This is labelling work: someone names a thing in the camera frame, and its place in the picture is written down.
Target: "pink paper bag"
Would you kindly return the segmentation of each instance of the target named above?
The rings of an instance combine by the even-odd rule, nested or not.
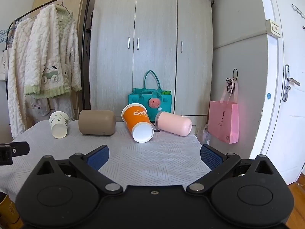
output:
[[[234,85],[234,102],[230,102]],[[227,96],[227,87],[225,87],[220,101],[210,101],[208,131],[219,140],[229,144],[238,142],[239,137],[237,93],[237,81],[232,79],[232,90],[229,98],[225,100]]]

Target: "white paper cup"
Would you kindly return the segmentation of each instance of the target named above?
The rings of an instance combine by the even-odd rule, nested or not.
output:
[[[68,132],[69,116],[61,111],[56,111],[51,114],[49,123],[51,126],[51,133],[57,139],[62,139]]]

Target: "wardrobe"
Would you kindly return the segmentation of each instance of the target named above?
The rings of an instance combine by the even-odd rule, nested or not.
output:
[[[96,0],[90,40],[90,107],[117,121],[153,70],[172,92],[172,113],[193,133],[206,123],[212,76],[211,0]],[[146,87],[157,89],[149,74]]]

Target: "teal felt bag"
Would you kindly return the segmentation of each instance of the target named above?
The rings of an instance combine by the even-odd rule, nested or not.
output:
[[[154,74],[157,82],[158,89],[146,89],[146,77],[148,73]],[[133,92],[128,95],[128,104],[140,103],[146,107],[149,120],[155,121],[155,117],[159,111],[171,112],[172,95],[169,90],[162,90],[157,75],[149,70],[144,77],[144,88],[133,88]]]

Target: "tote bag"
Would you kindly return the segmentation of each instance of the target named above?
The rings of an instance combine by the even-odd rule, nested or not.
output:
[[[146,77],[151,72],[157,82],[158,89],[146,89]],[[150,122],[155,121],[155,117],[159,111],[171,112],[172,94],[170,90],[162,90],[157,75],[149,70],[144,77],[144,88],[133,89],[133,92],[128,95],[128,104],[140,103],[145,106]]]
[[[234,85],[234,102],[230,102]],[[238,142],[239,137],[237,95],[238,83],[232,79],[232,90],[229,98],[226,99],[227,88],[225,87],[220,101],[210,101],[208,131],[219,140],[229,144]]]

